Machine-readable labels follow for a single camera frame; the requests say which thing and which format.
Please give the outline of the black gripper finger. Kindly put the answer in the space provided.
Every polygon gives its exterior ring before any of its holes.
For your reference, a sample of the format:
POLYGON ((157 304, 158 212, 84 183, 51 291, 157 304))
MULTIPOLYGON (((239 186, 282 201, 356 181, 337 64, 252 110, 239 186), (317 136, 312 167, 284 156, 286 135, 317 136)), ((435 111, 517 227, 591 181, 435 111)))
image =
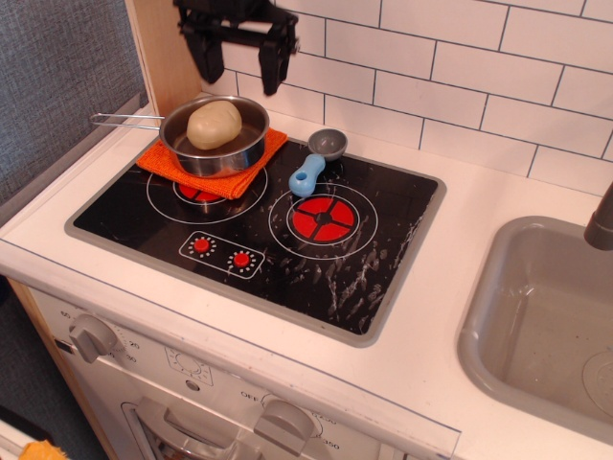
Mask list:
POLYGON ((224 72, 221 41, 192 30, 185 31, 185 39, 202 79, 217 82, 224 72))
POLYGON ((271 29, 265 36, 259 50, 261 80, 266 96, 277 93, 286 79, 293 42, 283 30, 271 29))

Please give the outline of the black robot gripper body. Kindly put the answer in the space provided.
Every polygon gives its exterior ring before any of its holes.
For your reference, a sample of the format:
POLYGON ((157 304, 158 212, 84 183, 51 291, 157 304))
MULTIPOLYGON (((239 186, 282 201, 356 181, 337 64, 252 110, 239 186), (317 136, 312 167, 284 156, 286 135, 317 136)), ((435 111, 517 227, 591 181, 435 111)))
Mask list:
POLYGON ((298 17, 271 1, 173 1, 179 31, 189 48, 205 52, 222 42, 261 48, 270 44, 295 54, 298 17))

